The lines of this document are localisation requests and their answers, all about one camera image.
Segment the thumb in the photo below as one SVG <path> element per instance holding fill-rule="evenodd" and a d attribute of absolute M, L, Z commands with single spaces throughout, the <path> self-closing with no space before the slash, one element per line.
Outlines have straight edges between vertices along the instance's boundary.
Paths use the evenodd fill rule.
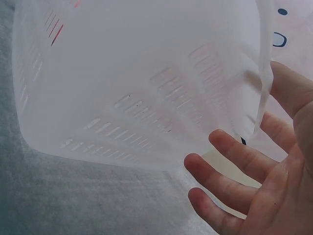
<path fill-rule="evenodd" d="M 271 95 L 293 119 L 298 146 L 313 173 L 313 82 L 278 62 L 271 66 Z"/>

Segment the white plastic basket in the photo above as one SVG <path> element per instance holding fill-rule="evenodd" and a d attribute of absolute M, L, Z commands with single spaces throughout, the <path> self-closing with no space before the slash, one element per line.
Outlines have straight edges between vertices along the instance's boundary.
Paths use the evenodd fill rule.
<path fill-rule="evenodd" d="M 47 154 L 154 169 L 207 152 L 216 128 L 251 138 L 272 83 L 272 10 L 271 0 L 17 2 L 23 137 Z"/>

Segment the finger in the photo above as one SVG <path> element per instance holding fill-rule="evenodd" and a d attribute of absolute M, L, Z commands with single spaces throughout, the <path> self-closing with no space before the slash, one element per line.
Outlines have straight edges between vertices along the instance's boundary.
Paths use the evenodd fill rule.
<path fill-rule="evenodd" d="M 244 186 L 216 171 L 198 154 L 189 154 L 184 161 L 193 177 L 228 207 L 247 214 L 256 188 Z"/>
<path fill-rule="evenodd" d="M 209 140 L 223 156 L 234 163 L 244 174 L 261 184 L 278 163 L 263 153 L 239 143 L 222 130 L 213 131 Z"/>
<path fill-rule="evenodd" d="M 188 198 L 196 213 L 220 235 L 239 235 L 242 219 L 219 208 L 200 188 L 193 188 Z"/>
<path fill-rule="evenodd" d="M 291 118 L 313 101 L 313 82 L 278 62 L 271 62 L 274 81 L 271 95 Z"/>
<path fill-rule="evenodd" d="M 293 127 L 270 113 L 264 114 L 261 129 L 287 153 L 296 144 Z"/>

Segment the hand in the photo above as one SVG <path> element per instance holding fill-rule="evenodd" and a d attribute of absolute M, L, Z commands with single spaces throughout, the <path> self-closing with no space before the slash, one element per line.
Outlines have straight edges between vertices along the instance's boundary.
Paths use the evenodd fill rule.
<path fill-rule="evenodd" d="M 237 218 L 216 206 L 199 188 L 189 191 L 197 212 L 221 235 L 313 234 L 313 82 L 277 62 L 271 64 L 271 95 L 293 119 L 293 127 L 266 113 L 261 128 L 288 153 L 281 163 L 251 149 L 222 130 L 209 140 L 244 174 L 262 186 L 257 189 L 233 181 L 189 154 L 184 161 L 195 179 L 225 205 L 246 214 Z"/>

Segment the gray carpet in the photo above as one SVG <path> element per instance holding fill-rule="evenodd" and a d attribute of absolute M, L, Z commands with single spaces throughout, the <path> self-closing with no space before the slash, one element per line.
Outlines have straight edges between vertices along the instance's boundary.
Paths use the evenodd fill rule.
<path fill-rule="evenodd" d="M 11 67 L 14 2 L 0 0 L 0 235 L 215 234 L 193 212 L 184 170 L 138 169 L 39 153 L 23 140 Z"/>

